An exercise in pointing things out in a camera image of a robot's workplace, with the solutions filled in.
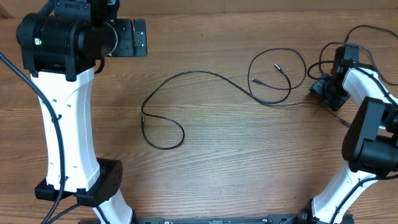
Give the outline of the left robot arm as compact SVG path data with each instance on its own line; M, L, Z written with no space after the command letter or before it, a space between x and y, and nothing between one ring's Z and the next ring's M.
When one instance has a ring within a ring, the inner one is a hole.
M145 21L120 19L118 9L118 1L49 1L16 30L47 144L47 176L35 196L55 205L74 196L99 223L137 222L120 190L123 165L95 155L91 124L93 80L105 58L147 54Z

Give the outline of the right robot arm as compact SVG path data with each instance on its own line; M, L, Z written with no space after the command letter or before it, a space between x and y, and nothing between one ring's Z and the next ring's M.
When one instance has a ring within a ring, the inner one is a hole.
M355 200L372 184L397 178L397 98L380 81L375 63L359 62L360 45L338 45L331 72L310 91L333 111L352 98L358 112L342 143L341 168L291 223L352 223L345 213Z

